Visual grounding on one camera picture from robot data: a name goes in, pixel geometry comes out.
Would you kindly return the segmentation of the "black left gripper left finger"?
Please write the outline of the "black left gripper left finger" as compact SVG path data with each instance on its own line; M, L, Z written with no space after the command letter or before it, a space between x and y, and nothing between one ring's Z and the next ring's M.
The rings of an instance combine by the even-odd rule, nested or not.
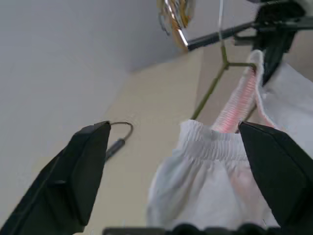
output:
M38 174L0 235L74 235L89 223L101 183L111 125L76 132Z

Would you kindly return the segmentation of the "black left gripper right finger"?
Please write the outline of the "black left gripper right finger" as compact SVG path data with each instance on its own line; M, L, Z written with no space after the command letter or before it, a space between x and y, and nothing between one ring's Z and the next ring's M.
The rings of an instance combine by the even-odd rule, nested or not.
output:
M252 175L284 235L313 235L313 159L285 132L241 122Z

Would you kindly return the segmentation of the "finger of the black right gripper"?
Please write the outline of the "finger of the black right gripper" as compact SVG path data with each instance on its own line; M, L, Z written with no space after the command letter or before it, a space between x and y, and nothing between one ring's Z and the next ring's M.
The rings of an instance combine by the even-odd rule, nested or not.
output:
M277 70L281 64L284 54L289 53L289 49L281 48L266 48L264 53L264 74L263 74L263 86L266 85L271 76Z

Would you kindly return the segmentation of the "olive wire hanger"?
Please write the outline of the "olive wire hanger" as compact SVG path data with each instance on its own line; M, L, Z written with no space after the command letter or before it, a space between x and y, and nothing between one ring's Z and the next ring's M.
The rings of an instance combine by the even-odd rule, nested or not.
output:
M210 96L213 94L217 83L222 78L222 75L230 67L248 68L248 72L251 73L252 76L254 76L256 73L256 66L254 63L230 62L227 57L226 47L224 43L224 39L233 37L235 36L236 33L252 27L253 23L244 23L229 29L223 29L223 19L224 19L224 0L220 0L217 40L220 42L222 66L219 69L216 77L213 79L210 87L203 96L202 100L200 101L199 105L193 112L191 116L192 120L196 120L198 118L205 104L209 100ZM245 100L242 97L242 95L239 95L237 99L233 99L228 104L226 104L225 108L221 112L221 116L218 118L218 121L220 121L222 125L225 125L227 128L232 125L237 125L239 121L241 121L243 118L246 118L248 114L251 112L249 110L250 101L251 99Z

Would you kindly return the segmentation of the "white cloth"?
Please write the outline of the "white cloth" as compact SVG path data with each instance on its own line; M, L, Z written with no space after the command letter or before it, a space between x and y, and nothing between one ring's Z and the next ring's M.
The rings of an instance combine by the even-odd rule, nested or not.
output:
M283 63L263 86L263 54L254 50L254 76L246 69L228 104L239 95L249 102L246 118L226 127L187 120L170 157L158 168L147 206L147 225L193 231L219 228L242 234L283 234L252 175L239 132L251 122L287 133L313 159L313 82Z

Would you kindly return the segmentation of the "black rack bar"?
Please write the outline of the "black rack bar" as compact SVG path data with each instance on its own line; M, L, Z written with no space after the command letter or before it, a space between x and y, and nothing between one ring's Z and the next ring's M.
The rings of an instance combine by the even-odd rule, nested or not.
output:
M227 39L230 37L233 37L235 34L242 32L246 29L252 28L254 26L253 22L244 23L235 27L231 27L228 29L222 30L222 38ZM200 47L205 47L210 44L215 44L220 40L219 38L219 32L214 32L205 36L201 36L199 38L188 40L187 41L187 49L189 51L198 49Z

